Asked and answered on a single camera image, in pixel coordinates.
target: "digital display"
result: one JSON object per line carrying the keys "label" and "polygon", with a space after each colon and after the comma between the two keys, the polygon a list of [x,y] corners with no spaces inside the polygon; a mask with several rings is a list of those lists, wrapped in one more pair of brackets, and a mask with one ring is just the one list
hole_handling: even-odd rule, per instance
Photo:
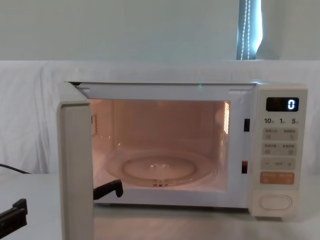
{"label": "digital display", "polygon": [[268,97],[265,109],[268,112],[297,112],[299,109],[298,97]]}

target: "window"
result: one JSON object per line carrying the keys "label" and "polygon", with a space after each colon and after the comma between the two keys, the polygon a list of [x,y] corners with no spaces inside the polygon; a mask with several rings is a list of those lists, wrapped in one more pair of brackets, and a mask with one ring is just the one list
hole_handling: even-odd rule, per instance
{"label": "window", "polygon": [[236,59],[256,59],[262,38],[261,0],[239,0]]}

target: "orange button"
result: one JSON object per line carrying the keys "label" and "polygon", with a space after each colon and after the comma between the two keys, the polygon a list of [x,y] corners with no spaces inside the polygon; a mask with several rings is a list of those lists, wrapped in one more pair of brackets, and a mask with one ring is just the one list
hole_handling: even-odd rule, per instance
{"label": "orange button", "polygon": [[280,171],[262,171],[260,173],[260,183],[292,185],[295,183],[295,173]]}

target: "door release button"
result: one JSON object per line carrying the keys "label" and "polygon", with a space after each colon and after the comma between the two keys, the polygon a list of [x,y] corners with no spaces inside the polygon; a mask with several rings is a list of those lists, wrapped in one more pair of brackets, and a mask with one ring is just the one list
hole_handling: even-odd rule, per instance
{"label": "door release button", "polygon": [[291,207],[292,200],[287,195],[263,195],[259,205],[265,210],[286,210]]}

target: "table surface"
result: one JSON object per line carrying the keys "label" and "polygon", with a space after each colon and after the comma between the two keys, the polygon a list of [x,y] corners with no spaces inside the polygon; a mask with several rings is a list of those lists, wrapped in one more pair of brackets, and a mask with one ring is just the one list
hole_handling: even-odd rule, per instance
{"label": "table surface", "polygon": [[[27,226],[6,240],[60,240],[59,178],[53,174],[0,176],[0,213],[27,199]],[[256,218],[243,210],[94,207],[95,240],[319,240],[320,176],[303,176],[299,213]]]}

